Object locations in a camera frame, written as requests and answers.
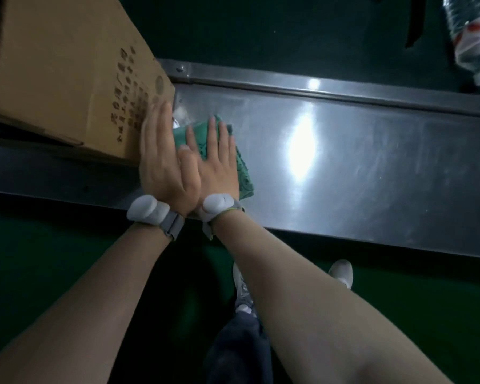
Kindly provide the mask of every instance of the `clear plastic bottle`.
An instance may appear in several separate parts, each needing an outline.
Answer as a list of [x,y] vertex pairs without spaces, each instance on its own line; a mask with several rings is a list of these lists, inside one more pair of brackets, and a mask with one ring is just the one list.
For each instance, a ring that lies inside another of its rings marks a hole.
[[480,0],[443,0],[455,60],[480,86]]

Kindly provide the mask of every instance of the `jeans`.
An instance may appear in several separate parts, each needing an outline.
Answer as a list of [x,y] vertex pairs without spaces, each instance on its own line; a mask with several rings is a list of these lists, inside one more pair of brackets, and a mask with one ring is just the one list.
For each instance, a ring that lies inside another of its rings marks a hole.
[[272,384],[269,339],[258,318],[235,314],[208,351],[204,375],[206,384]]

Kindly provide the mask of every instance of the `metal edge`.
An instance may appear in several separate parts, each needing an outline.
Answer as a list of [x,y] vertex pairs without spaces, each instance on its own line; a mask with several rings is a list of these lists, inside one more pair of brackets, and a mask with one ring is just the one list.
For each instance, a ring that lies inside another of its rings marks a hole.
[[480,95],[314,78],[172,59],[159,61],[176,83],[198,83],[480,117]]

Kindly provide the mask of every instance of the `person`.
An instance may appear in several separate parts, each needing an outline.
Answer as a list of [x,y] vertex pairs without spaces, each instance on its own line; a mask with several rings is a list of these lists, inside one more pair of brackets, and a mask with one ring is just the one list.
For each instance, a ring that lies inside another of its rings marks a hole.
[[[226,126],[219,123],[217,136],[210,120],[202,160],[191,127],[188,146],[176,149],[172,123],[170,103],[151,106],[140,141],[144,192],[184,217],[210,194],[238,199],[235,140]],[[268,340],[295,383],[450,382],[346,288],[352,284],[346,262],[331,277],[238,209],[219,214],[211,228],[237,265],[238,301],[233,322],[204,361],[208,382],[271,382]],[[169,243],[159,227],[134,223],[0,352],[0,383],[107,382],[151,269]]]

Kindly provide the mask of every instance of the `person's left hand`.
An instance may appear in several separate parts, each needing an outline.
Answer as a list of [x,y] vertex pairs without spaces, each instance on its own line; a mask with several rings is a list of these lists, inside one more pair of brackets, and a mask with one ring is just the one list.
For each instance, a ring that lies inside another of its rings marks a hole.
[[173,106],[152,104],[142,124],[139,172],[144,193],[186,217],[198,204],[201,179],[197,156],[186,145],[176,151]]

